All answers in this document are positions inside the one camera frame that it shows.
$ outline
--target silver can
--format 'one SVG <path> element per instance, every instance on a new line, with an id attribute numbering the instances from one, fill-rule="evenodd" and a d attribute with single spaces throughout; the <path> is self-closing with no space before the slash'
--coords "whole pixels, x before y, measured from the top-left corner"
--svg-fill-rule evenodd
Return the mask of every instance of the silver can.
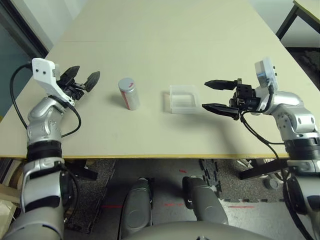
<path id="1" fill-rule="evenodd" d="M 136 110 L 140 106 L 140 102 L 135 81 L 126 77 L 118 82 L 118 86 L 126 107 L 129 110 Z"/>

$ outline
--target table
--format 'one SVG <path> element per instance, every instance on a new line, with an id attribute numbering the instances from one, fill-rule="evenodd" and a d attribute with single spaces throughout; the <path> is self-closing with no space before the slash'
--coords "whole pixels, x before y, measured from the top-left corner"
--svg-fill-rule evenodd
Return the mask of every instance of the table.
<path id="1" fill-rule="evenodd" d="M 277 37 L 281 40 L 297 16 L 303 19 L 320 34 L 320 2 L 319 0 L 294 0 L 294 6 L 283 21 Z"/>
<path id="2" fill-rule="evenodd" d="M 201 103 L 228 104 L 232 91 L 204 82 L 235 80 L 258 86 L 255 62 L 270 56 L 280 90 L 294 92 L 313 112 L 320 92 L 246 0 L 90 0 L 47 59 L 61 72 L 80 65 L 77 82 L 101 71 L 97 86 L 76 108 L 81 129 L 62 139 L 65 158 L 266 158 L 272 152 L 239 122 L 204 109 L 168 112 L 170 85 L 196 86 Z M 141 101 L 124 107 L 118 81 L 133 78 Z M 44 91 L 31 79 L 17 98 L 26 118 Z M 271 116 L 247 117 L 262 136 L 281 141 Z M 68 111 L 63 133 L 77 126 Z M 0 156 L 24 157 L 26 133 L 14 109 L 0 124 Z M 275 149 L 286 157 L 283 146 Z"/>

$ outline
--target table edge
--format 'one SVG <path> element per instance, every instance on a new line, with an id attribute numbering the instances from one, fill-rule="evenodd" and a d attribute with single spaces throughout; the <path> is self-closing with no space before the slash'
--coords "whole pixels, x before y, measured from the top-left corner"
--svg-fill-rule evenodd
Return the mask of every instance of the table edge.
<path id="1" fill-rule="evenodd" d="M 279 158 L 288 154 L 279 153 Z M 0 158 L 25 159 L 24 155 L 0 155 Z M 262 154 L 134 154 L 134 155 L 66 155 L 64 159 L 274 159 L 273 153 Z"/>
<path id="2" fill-rule="evenodd" d="M 296 5 L 298 8 L 300 8 L 302 11 L 304 11 L 306 14 L 308 14 L 313 20 L 315 20 L 318 24 L 320 24 L 320 19 L 318 19 L 315 15 L 313 15 L 312 12 L 310 12 L 308 9 L 306 9 L 304 6 L 302 6 L 300 3 L 298 3 L 296 0 L 293 1 L 293 4 Z"/>

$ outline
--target transparent plastic box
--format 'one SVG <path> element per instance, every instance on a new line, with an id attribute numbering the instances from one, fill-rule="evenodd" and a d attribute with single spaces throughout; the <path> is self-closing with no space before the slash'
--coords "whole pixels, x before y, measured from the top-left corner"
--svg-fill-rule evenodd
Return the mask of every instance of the transparent plastic box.
<path id="1" fill-rule="evenodd" d="M 193 85 L 171 85 L 170 107 L 172 114 L 196 114 L 200 110 L 197 89 Z"/>

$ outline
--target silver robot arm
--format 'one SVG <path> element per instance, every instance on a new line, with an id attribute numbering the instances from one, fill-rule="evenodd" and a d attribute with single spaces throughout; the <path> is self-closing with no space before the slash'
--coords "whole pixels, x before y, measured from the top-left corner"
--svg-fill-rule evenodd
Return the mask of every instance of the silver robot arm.
<path id="1" fill-rule="evenodd" d="M 83 96 L 82 90 L 90 92 L 100 77 L 100 72 L 95 72 L 85 84 L 75 83 L 78 69 L 79 66 L 69 68 L 59 79 L 58 66 L 53 62 L 32 60 L 33 77 L 48 97 L 28 114 L 27 164 L 23 167 L 20 197 L 22 214 L 12 223 L 4 240 L 63 239 L 64 212 L 72 204 L 71 179 L 75 179 L 64 167 L 60 122 L 67 108 L 75 111 L 74 100 Z"/>
<path id="2" fill-rule="evenodd" d="M 278 91 L 277 74 L 269 58 L 257 62 L 255 71 L 259 81 L 256 89 L 242 84 L 240 78 L 206 82 L 205 85 L 212 89 L 235 89 L 235 93 L 229 106 L 219 103 L 202 106 L 212 113 L 240 119 L 247 129 L 246 113 L 274 117 L 289 155 L 287 165 L 290 177 L 285 187 L 290 206 L 287 207 L 289 211 L 293 209 L 298 214 L 308 215 L 315 237 L 320 239 L 320 136 L 315 117 L 296 94 Z M 267 145 L 272 144 L 261 136 L 256 137 Z"/>
<path id="3" fill-rule="evenodd" d="M 272 95 L 268 109 L 263 114 L 274 117 L 289 154 L 287 165 L 291 175 L 287 180 L 287 188 L 290 202 L 297 213 L 310 218 L 314 235 L 320 239 L 320 136 L 316 120 L 296 94 L 277 91 L 278 85 L 272 81 L 276 79 L 274 69 L 268 75 L 267 67 L 259 67 L 268 66 L 266 62 L 270 60 L 267 58 L 255 64 L 260 82 L 255 93 L 256 97 L 261 98 L 257 109 L 264 109 Z M 271 85 L 276 91 L 270 95 L 264 88 L 270 88 Z"/>

